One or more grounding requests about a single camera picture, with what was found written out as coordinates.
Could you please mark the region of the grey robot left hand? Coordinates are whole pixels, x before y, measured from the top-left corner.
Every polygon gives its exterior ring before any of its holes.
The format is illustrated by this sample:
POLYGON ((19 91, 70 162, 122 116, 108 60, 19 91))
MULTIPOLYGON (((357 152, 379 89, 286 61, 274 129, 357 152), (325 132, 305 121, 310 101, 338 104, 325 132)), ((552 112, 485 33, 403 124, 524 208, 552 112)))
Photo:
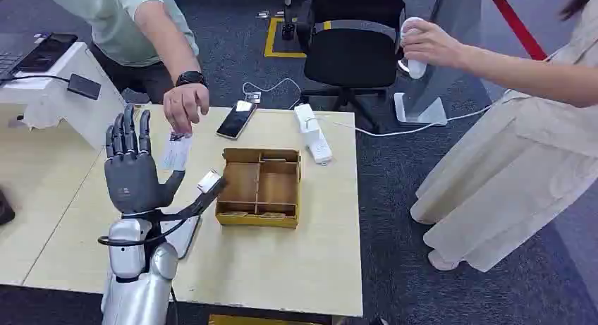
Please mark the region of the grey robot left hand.
POLYGON ((105 133, 106 184, 111 201, 123 215, 169 206, 185 176, 185 171, 173 171, 165 183, 159 182, 151 150, 151 113, 142 112, 137 133, 134 110, 134 106, 128 104, 105 133))

